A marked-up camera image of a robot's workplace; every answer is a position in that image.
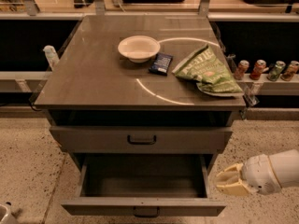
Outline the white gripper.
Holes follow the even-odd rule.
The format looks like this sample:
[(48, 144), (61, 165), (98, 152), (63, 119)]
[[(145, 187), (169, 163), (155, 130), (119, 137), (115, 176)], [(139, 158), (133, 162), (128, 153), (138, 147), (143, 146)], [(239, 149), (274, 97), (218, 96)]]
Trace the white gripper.
[(273, 171), (270, 158), (264, 154), (249, 158), (242, 163), (235, 163), (217, 174), (216, 180), (223, 183), (216, 188), (223, 194), (246, 196), (250, 189), (243, 183), (235, 183), (241, 177), (259, 194), (268, 195), (281, 191), (281, 186)]

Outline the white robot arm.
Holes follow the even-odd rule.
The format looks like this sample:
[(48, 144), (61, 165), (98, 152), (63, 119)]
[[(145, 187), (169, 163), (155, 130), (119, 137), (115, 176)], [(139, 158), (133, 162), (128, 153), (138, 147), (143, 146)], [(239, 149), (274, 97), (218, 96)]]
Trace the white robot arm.
[(261, 154), (235, 163), (216, 175), (215, 186), (223, 194), (269, 195), (283, 188), (299, 186), (299, 151)]

